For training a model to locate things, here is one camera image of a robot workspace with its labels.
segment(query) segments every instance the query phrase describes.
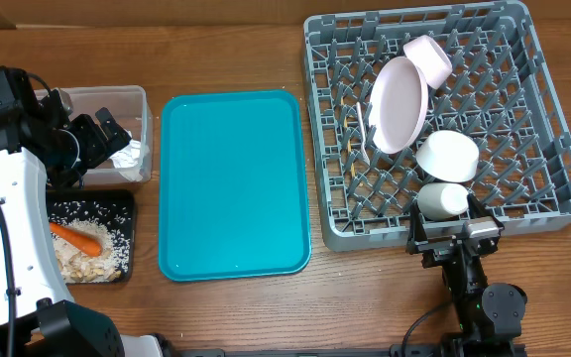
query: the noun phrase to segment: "wooden table surface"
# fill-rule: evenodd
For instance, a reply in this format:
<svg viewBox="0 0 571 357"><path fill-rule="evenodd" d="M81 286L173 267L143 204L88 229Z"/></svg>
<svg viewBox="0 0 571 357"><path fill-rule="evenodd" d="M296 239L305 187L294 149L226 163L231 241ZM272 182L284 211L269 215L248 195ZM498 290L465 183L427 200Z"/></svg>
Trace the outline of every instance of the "wooden table surface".
<svg viewBox="0 0 571 357"><path fill-rule="evenodd" d="M571 130L571 20L535 25ZM440 270L422 269L420 257L402 248L341 254L325 248L303 100L313 243L307 268L293 276L197 284L172 283L158 269L163 106L181 94L268 88L303 98L302 39L302 26L0 31L0 64L38 73L51 86L139 84L156 117L153 177L132 187L139 206L134 274L125 285L71 287L78 303L109 315L122 333L156 331L181 349L262 350L385 348L449 298ZM219 208L234 201L235 192L229 194ZM243 219L252 224L252 212ZM530 355L571 356L571 226L500 245L484 267L490 282L519 285L529 296L518 341ZM451 309L423 323L412 341L436 342L456 326Z"/></svg>

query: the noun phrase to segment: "carrot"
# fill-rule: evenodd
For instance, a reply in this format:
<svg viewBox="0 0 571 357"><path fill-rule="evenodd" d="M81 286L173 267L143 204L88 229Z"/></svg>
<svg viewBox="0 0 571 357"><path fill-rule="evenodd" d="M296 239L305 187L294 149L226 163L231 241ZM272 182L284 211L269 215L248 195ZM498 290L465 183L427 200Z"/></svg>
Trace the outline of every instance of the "carrot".
<svg viewBox="0 0 571 357"><path fill-rule="evenodd" d="M55 235L69 242L69 244L80 249L81 252L87 254L90 257L98 257L102 253L102 247L100 243L96 242L92 238L86 235L75 232L71 229L61 227L56 223L50 222L50 230L55 233Z"/></svg>

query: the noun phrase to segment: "clear plastic bin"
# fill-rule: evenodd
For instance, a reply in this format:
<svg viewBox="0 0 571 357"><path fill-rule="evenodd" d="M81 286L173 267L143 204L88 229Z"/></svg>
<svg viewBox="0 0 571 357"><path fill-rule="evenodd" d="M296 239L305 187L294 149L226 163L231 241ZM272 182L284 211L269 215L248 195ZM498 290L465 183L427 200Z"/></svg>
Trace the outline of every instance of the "clear plastic bin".
<svg viewBox="0 0 571 357"><path fill-rule="evenodd" d="M96 111L106 107L116 122L131 133L132 140L140 141L140 153L133 166L116 168L109 159L85 174L85 185L148 181L152 169L153 115L145 89L137 85L61 89L74 105L70 120L80 114L95 118ZM38 98L47 94L45 90L35 93Z"/></svg>

